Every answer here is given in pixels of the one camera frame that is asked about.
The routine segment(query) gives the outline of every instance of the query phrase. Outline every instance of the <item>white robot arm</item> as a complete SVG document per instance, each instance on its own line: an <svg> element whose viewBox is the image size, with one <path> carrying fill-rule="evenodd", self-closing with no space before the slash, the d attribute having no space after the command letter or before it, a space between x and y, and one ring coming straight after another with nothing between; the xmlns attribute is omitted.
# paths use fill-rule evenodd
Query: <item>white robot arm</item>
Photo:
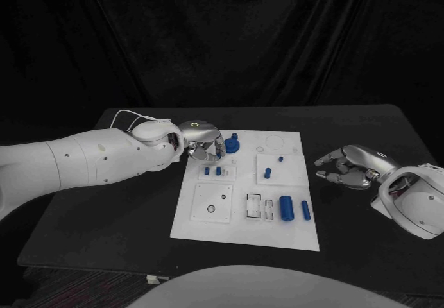
<svg viewBox="0 0 444 308"><path fill-rule="evenodd" d="M429 164L401 167L385 154L363 146L344 146L315 162L336 161L341 174L317 171L315 175L351 189L380 183L370 205L399 226L422 239L444 231L444 170Z"/></svg>
<svg viewBox="0 0 444 308"><path fill-rule="evenodd" d="M163 170L179 162L186 147L194 159L217 160L225 155L213 125L190 121L179 129L168 119L145 118L153 121L128 132L108 128L53 141L0 147L0 220L44 194L111 184ZM217 155L206 153L212 142Z"/></svg>

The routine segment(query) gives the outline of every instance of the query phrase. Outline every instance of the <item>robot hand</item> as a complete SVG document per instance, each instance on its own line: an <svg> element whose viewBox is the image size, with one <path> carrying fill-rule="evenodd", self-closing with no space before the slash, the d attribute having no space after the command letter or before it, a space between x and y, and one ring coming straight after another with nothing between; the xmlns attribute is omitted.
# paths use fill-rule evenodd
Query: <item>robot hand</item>
<svg viewBox="0 0 444 308"><path fill-rule="evenodd" d="M336 167L341 174L317 171L315 175L359 190L367 189L372 182L382 183L401 168L385 154L356 145L334 150L314 162L314 165L321 166L333 160L336 160Z"/></svg>
<svg viewBox="0 0 444 308"><path fill-rule="evenodd" d="M196 160L219 160L225 156L225 143L217 128L207 122L194 120L179 125L187 153ZM216 155L206 152L215 143Z"/></svg>

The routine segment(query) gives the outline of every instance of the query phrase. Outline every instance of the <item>gray floor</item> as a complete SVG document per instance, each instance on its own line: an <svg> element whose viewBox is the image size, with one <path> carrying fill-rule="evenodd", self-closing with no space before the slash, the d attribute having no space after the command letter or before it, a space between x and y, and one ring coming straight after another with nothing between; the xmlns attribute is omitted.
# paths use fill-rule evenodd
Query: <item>gray floor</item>
<svg viewBox="0 0 444 308"><path fill-rule="evenodd" d="M127 307L155 286L142 275L78 271L69 269L27 268L24 280L34 292L14 307ZM444 308L444 298L425 298L401 293L377 292L412 308Z"/></svg>

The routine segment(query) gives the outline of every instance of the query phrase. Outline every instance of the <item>black table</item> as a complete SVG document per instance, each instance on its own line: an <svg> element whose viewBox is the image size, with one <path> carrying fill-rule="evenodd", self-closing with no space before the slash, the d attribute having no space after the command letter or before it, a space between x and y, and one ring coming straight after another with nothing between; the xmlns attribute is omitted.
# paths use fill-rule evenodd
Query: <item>black table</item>
<svg viewBox="0 0 444 308"><path fill-rule="evenodd" d="M444 236L429 241L415 237L370 208L376 187L353 191L314 175L313 161L346 144L375 148L405 166L434 163L395 106L132 110L177 124L204 119L228 130L301 132L321 251L168 238L183 154L180 163L160 172L60 191L18 256L20 265L177 276L251 264L304 271L372 290L444 295ZM96 128L109 127L115 112L105 111ZM117 127L125 129L132 119L121 113Z"/></svg>

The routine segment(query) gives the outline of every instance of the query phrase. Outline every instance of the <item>white board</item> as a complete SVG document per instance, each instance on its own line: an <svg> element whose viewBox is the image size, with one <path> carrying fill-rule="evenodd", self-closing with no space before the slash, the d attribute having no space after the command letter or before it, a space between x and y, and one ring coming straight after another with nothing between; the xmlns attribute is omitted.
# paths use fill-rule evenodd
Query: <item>white board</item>
<svg viewBox="0 0 444 308"><path fill-rule="evenodd" d="M189 158L170 237L318 251L300 134L298 132L222 130L223 138L229 138L233 132L239 136L240 148L238 152L226 154L217 162L204 162ZM265 165L269 165L271 167L268 167L274 170L269 179L264 178L262 180ZM225 177L216 176L213 175L216 166L235 171L229 172ZM204 176L206 167L210 168L207 176ZM196 199L196 193L202 198L203 184L232 186L230 204L226 199L220 203L220 196L226 195L219 190L222 186L212 187L215 193L212 196L212 193L204 195L206 200ZM246 208L249 207L251 211L256 210L256 200L252 198L248 203L248 194L259 195L259 218L246 217ZM282 221L279 218L281 196L290 196L292 199L292 221ZM302 218L302 200L308 202L310 221ZM216 204L215 208L210 207L212 213L209 213L207 206L215 202L219 205ZM216 214L217 208L220 208L219 214L225 213L220 217L212 216ZM191 217L196 209L200 209L199 220Z"/></svg>

